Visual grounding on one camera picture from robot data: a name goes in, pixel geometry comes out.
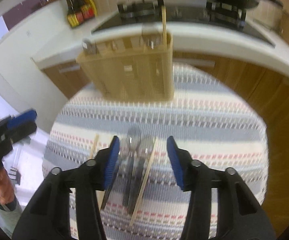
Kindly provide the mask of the person's left hand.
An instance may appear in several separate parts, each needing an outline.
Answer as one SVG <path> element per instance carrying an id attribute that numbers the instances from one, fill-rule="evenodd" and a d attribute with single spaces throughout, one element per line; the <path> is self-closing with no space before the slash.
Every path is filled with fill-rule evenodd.
<path id="1" fill-rule="evenodd" d="M 4 168 L 0 169 L 0 203 L 11 203 L 15 198 L 14 188 Z"/>

